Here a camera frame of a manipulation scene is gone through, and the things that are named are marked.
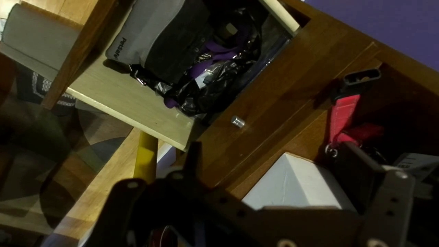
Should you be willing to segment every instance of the red strap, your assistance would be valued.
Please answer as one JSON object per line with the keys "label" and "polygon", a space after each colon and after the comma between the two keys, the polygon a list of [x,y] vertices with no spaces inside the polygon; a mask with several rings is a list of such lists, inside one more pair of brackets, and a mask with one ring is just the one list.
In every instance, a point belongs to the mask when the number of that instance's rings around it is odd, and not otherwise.
{"label": "red strap", "polygon": [[357,143],[353,138],[342,132],[352,124],[360,98],[360,95],[341,98],[333,108],[330,123],[330,146],[337,148],[348,142]]}

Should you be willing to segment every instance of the shelf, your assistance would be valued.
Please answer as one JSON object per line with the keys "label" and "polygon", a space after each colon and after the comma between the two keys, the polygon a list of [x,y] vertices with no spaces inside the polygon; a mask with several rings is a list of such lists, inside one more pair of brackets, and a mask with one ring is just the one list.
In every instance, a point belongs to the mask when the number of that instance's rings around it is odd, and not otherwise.
{"label": "shelf", "polygon": [[68,90],[79,101],[99,109],[162,142],[184,150],[190,141],[194,119],[168,109],[164,99],[141,86],[128,75],[97,60]]}

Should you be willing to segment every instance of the dark floor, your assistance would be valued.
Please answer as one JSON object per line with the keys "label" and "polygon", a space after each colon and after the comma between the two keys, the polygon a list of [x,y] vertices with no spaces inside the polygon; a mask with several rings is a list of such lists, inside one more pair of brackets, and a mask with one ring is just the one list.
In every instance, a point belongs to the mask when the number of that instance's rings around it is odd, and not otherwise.
{"label": "dark floor", "polygon": [[131,132],[71,98],[42,110],[33,76],[0,57],[0,246],[39,246]]}

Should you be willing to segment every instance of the wooden drawer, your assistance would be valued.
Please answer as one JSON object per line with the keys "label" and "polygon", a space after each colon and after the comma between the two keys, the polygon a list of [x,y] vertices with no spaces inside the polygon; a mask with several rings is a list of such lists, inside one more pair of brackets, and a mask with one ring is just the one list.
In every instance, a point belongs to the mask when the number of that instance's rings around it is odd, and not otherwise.
{"label": "wooden drawer", "polygon": [[[304,3],[289,5],[305,27],[199,139],[202,179],[209,186],[243,174],[249,167],[246,160],[269,150],[280,130],[294,132],[320,109],[337,79],[374,65],[378,47],[372,39]],[[245,120],[246,127],[232,126],[234,117]]]}

